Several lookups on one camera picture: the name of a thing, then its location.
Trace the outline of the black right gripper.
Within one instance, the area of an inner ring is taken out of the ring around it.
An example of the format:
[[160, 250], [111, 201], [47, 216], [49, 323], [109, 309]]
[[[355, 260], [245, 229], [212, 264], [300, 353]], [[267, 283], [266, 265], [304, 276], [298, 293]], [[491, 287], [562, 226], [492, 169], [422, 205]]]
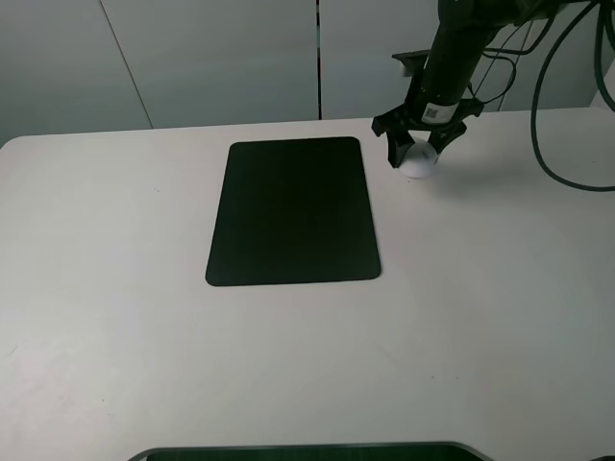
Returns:
[[371, 124], [375, 136], [386, 134], [387, 160], [392, 168], [398, 169], [407, 151], [415, 144], [409, 131], [430, 132], [425, 148], [425, 157], [429, 166], [439, 160], [444, 150], [463, 136], [467, 126], [463, 122], [467, 117], [478, 117], [482, 113], [482, 102], [476, 97], [464, 98], [463, 94], [472, 84], [474, 71], [457, 73], [446, 79], [448, 85], [465, 83], [460, 90], [456, 103], [449, 105], [436, 101], [435, 94], [425, 96], [422, 88], [424, 73], [410, 74], [409, 88], [404, 102], [398, 107], [377, 115]]

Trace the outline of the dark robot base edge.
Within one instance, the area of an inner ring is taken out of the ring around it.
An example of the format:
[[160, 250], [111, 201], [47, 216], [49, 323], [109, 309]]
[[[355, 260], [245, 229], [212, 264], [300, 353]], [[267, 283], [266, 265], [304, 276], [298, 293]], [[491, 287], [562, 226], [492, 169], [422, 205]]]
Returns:
[[147, 449], [131, 460], [489, 460], [456, 442]]

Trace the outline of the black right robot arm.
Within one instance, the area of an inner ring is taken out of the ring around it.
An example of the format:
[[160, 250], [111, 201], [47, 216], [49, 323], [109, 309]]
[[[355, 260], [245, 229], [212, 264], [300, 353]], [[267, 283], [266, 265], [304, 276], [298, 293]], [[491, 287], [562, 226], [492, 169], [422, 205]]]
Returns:
[[534, 19], [553, 20], [564, 1], [439, 1], [439, 25], [429, 50], [393, 56], [405, 68], [410, 85], [404, 102], [376, 116], [375, 135], [387, 138], [389, 164], [402, 166], [411, 154], [437, 159], [467, 131], [464, 120], [480, 116], [485, 103], [466, 98], [472, 77], [488, 45], [508, 26]]

